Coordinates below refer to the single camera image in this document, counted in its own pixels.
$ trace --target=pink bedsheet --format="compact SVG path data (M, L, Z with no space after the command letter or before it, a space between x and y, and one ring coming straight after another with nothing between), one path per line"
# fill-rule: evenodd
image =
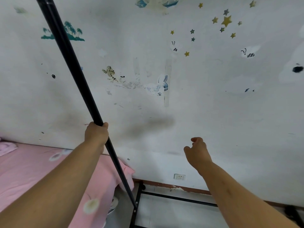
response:
M72 150L18 143L0 157L0 211L30 189ZM131 189L134 170L120 161ZM120 177L108 155L101 155L69 228L102 228Z

